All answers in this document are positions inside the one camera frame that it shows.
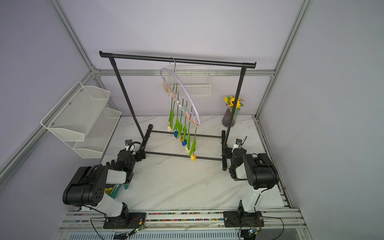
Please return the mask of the white tulip group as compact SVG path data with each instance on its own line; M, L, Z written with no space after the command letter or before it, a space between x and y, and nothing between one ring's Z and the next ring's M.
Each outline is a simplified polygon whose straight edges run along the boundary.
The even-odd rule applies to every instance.
M174 105L174 99L173 99L173 95L171 95L171 108L170 108L170 115L169 115L169 125L167 126L168 132L171 132L173 130L173 117L174 117L173 105Z
M192 110L193 110L193 106L191 106L191 110L190 110L190 113L189 113L190 117L193 116ZM187 140L186 152L187 152L187 154L190 153L190 144L191 144L191 140L190 140L190 126L191 126L191 122L189 122L189 125L188 125L188 135L186 137L186 140Z

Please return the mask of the pale yellow tulip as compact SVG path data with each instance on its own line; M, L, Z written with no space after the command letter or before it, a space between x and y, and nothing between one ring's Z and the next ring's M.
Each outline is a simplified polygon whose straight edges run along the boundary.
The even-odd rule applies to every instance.
M190 159L192 162L194 162L196 160L196 155L195 155L196 145L197 145L196 136L197 136L197 129L195 129L194 139L193 139L192 146L191 146L191 149L189 152Z

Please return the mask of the yellow tulip group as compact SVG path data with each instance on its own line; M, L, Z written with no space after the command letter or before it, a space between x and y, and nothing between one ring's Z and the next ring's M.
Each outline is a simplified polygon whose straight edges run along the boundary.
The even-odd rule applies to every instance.
M182 124L182 117L183 117L183 108L181 107L180 108L181 110L181 116L180 116L180 120L179 120L179 127L178 127L178 139L181 138L181 134L182 134L182 127L183 127L183 124Z

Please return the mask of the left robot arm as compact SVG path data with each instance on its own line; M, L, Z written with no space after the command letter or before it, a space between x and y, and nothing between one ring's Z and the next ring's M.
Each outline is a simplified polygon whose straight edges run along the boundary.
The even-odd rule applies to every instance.
M134 176L135 164L145 158L144 150L121 150L116 161L80 167L63 193L63 203L90 208L107 218L129 220L127 205L108 195L106 188L117 185L127 188Z

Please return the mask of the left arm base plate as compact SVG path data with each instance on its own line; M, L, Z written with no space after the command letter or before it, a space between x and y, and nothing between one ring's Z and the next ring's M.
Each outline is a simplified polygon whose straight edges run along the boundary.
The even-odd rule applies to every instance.
M104 229L137 229L144 225L147 213L128 213L119 217L106 217Z

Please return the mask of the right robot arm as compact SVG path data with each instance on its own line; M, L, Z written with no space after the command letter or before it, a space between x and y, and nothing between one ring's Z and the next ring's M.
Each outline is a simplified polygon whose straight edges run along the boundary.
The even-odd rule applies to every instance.
M278 188L279 173L267 154L248 154L241 147L225 147L223 161L227 159L231 160L231 178L234 181L246 181L251 186L251 190L240 202L245 212L285 206Z

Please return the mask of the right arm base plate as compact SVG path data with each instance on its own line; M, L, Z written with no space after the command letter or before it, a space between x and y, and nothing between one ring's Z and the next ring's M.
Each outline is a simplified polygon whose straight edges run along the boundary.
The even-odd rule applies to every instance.
M224 225L226 228L230 227L264 227L264 219L260 211L248 213L244 212L239 214L236 211L225 211Z

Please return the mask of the blue tulip group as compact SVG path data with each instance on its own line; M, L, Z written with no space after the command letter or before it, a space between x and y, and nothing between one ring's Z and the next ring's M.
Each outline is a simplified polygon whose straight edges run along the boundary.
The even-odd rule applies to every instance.
M176 114L176 122L175 122L175 127L174 127L174 136L177 139L178 134L179 134L179 119L178 119L178 114L179 114L179 107L178 107L178 101L179 101L179 92L178 92L178 86L176 86L176 92L178 100L176 101L176 107L177 107L177 114Z
M187 144L187 117L185 117L183 129L182 129L182 136L181 136L181 143L182 146L185 146Z

